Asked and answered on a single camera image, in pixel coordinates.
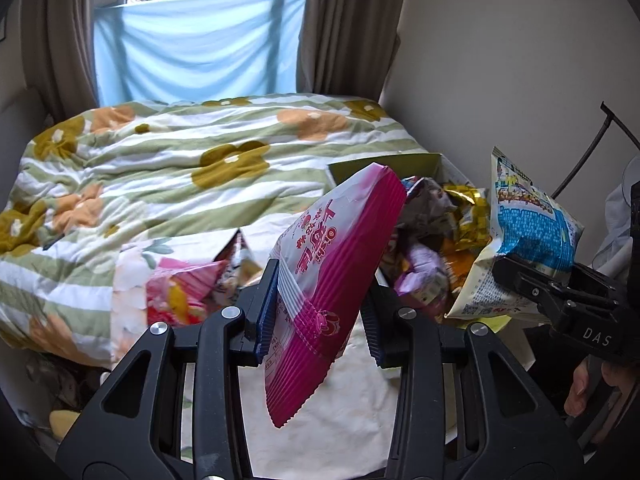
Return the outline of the person right hand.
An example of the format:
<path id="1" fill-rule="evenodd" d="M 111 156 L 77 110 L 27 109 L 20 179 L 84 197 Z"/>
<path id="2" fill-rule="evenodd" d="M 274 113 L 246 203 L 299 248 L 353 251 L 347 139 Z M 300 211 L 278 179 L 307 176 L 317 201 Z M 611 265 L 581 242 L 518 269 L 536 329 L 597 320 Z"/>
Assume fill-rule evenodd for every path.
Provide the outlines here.
<path id="1" fill-rule="evenodd" d="M 601 376 L 604 381 L 613 388 L 620 390 L 620 400 L 615 407 L 620 408 L 627 400 L 629 393 L 634 388 L 637 373 L 631 368 L 614 365 L 603 362 L 600 367 Z M 567 415 L 577 417 L 586 408 L 588 401 L 588 387 L 590 375 L 587 360 L 583 360 L 578 367 L 575 368 L 573 374 L 573 383 L 570 386 L 570 392 L 564 403 L 564 410 Z"/>

